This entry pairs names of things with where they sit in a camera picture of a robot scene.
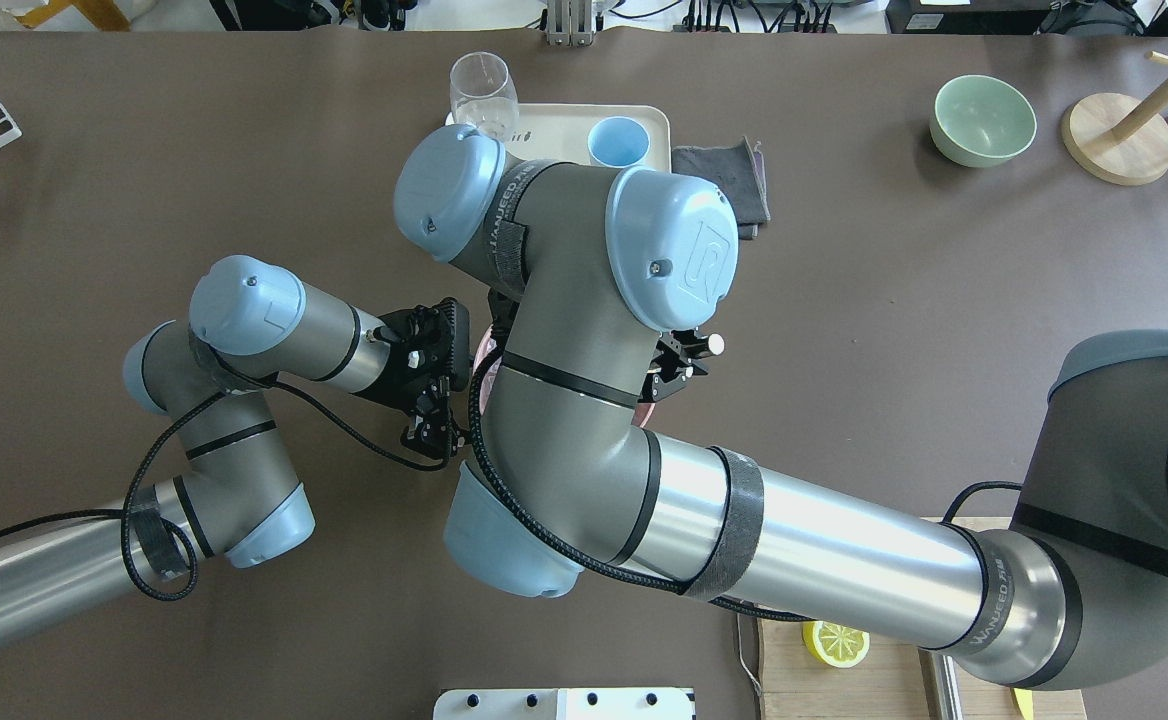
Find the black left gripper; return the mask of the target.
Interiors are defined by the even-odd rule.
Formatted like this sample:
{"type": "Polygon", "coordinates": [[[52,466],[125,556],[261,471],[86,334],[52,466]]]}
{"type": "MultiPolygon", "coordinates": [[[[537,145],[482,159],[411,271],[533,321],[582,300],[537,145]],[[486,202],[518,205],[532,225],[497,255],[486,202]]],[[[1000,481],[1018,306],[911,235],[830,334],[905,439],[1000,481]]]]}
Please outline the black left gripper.
{"type": "Polygon", "coordinates": [[[456,459],[470,441],[452,401],[453,392],[468,388],[473,369],[468,310],[446,297],[433,306],[392,311],[366,337],[387,356],[378,378],[355,395],[380,406],[406,406],[402,445],[420,456],[456,459]]]}

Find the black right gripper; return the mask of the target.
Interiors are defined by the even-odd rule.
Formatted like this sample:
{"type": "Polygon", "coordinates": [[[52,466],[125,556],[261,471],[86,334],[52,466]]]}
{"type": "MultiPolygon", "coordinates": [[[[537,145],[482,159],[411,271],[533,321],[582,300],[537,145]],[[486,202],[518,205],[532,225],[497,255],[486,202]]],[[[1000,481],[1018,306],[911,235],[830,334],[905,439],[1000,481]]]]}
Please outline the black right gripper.
{"type": "Polygon", "coordinates": [[[725,347],[725,338],[719,333],[702,334],[698,328],[661,333],[644,375],[639,401],[656,404],[681,392],[691,378],[707,375],[705,360],[719,356],[725,347]]]}

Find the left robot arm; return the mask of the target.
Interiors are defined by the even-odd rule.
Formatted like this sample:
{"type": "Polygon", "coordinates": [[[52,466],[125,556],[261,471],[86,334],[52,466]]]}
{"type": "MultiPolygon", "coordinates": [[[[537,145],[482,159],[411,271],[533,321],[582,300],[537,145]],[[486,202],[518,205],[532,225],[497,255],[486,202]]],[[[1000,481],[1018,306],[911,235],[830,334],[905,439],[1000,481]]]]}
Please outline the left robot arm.
{"type": "Polygon", "coordinates": [[[464,441],[450,407],[470,381],[470,314],[456,299],[373,316],[246,255],[218,259],[183,321],[124,356],[137,404],[168,416],[183,475],[146,486],[146,452],[121,501],[27,521],[0,547],[0,648],[139,591],[181,600],[201,562],[236,568],[293,551],[315,520],[265,392],[283,374],[406,415],[406,468],[446,468],[464,441]]]}

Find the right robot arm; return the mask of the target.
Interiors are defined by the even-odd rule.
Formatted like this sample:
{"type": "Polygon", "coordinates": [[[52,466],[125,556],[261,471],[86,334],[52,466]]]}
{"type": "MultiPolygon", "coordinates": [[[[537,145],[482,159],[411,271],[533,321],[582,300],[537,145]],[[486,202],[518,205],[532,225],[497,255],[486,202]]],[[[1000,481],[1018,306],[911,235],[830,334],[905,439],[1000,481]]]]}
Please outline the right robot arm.
{"type": "Polygon", "coordinates": [[[779,227],[660,169],[427,136],[406,238],[520,310],[498,487],[599,561],[1089,688],[1168,657],[1168,178],[912,124],[767,161],[779,227]]]}

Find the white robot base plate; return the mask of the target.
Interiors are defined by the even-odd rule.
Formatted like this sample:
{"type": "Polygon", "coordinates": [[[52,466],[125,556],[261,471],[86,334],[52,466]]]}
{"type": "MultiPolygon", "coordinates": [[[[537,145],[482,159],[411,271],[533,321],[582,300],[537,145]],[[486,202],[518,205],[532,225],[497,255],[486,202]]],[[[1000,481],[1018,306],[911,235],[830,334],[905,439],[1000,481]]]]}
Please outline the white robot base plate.
{"type": "Polygon", "coordinates": [[[691,688],[452,688],[433,719],[695,719],[691,688]]]}

